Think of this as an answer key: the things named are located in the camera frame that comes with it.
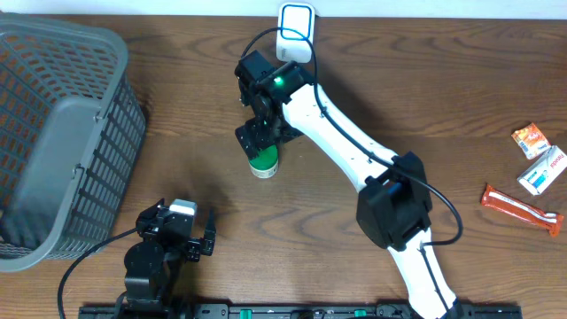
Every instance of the laundry basket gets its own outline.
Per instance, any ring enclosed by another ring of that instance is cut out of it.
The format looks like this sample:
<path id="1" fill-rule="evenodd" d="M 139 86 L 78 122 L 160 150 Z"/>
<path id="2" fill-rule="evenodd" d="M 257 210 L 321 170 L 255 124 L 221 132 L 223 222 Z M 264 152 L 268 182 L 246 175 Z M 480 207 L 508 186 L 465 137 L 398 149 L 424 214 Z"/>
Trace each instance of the laundry basket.
<path id="1" fill-rule="evenodd" d="M 0 271 L 111 233 L 146 121 L 113 32 L 0 14 Z"/>

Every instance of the small bottle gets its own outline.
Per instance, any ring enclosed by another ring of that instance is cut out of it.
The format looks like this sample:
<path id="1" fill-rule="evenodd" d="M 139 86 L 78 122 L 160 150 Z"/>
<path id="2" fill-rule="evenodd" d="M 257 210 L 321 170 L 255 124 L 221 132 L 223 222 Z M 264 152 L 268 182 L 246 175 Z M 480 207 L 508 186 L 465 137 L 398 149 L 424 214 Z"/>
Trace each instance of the small bottle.
<path id="1" fill-rule="evenodd" d="M 270 178 L 278 169 L 277 147 L 272 145 L 249 161 L 252 174 L 259 178 Z"/>

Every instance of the white wall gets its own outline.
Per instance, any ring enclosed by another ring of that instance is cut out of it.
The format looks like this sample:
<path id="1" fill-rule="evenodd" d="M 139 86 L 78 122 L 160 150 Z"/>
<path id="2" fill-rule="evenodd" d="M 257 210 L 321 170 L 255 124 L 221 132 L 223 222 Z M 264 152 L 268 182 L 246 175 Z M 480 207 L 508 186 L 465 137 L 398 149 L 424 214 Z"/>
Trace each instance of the white wall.
<path id="1" fill-rule="evenodd" d="M 281 0 L 0 0 L 19 13 L 276 16 Z M 322 17 L 567 19 L 567 0 L 309 0 Z"/>

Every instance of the wood grain surface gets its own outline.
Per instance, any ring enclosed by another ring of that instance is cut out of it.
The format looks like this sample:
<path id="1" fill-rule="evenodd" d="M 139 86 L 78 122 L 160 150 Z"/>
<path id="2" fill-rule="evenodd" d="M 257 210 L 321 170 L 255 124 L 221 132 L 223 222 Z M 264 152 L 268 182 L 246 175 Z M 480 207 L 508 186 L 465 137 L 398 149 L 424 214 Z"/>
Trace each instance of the wood grain surface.
<path id="1" fill-rule="evenodd" d="M 151 112 L 147 139 L 115 233 L 159 198 L 217 212 L 214 256 L 183 269 L 179 295 L 234 303 L 375 303 L 407 297 L 387 251 L 355 219 L 353 186 L 306 137 L 282 147 L 269 180 L 252 176 L 234 129 L 252 117 L 233 75 L 243 48 L 273 18 L 60 17 L 122 36 L 128 77 Z M 534 121 L 567 150 L 567 22 L 473 19 L 318 19 L 321 83 L 379 143 L 420 156 L 429 181 L 465 225 L 436 249 L 463 300 L 517 303 L 524 318 L 567 317 L 567 234 L 551 238 L 479 204 L 486 183 L 567 213 L 567 173 L 532 197 L 516 181 L 530 165 L 510 137 Z M 256 46 L 274 57 L 275 36 Z M 436 199 L 434 238 L 455 222 Z M 206 214 L 198 218 L 202 232 Z M 125 290 L 123 257 L 137 236 L 109 245 L 67 282 L 65 306 L 113 303 Z M 0 317 L 55 318 L 70 261 L 0 274 Z"/>

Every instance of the white box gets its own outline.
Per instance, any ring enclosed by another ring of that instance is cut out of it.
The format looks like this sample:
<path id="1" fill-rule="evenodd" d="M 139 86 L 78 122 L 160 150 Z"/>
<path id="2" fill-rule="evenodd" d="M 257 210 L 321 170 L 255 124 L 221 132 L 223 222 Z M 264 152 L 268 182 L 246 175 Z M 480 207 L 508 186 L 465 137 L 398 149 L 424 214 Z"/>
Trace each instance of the white box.
<path id="1" fill-rule="evenodd" d="M 279 27 L 297 30 L 313 43 L 315 8 L 310 4 L 285 3 L 280 7 Z M 307 63 L 311 60 L 311 48 L 301 36 L 289 30 L 277 31 L 276 56 L 280 61 Z"/>
<path id="2" fill-rule="evenodd" d="M 541 155 L 517 180 L 532 194 L 540 195 L 567 167 L 565 153 L 557 146 Z"/>

